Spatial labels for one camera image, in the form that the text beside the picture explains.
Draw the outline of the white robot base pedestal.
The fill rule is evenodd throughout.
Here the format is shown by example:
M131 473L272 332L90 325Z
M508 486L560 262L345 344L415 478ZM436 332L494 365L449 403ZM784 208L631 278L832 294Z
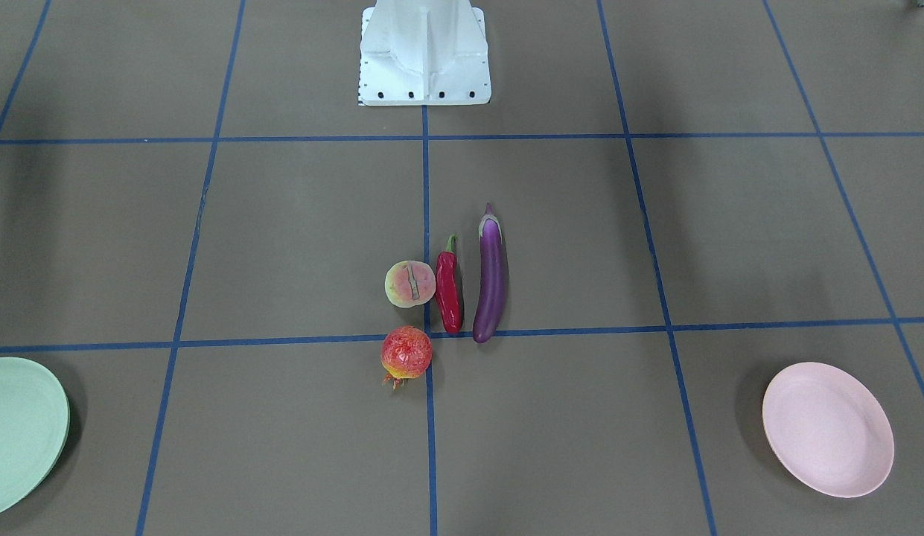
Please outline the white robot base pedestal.
M377 1L360 21L357 104L491 101L485 14L469 1Z

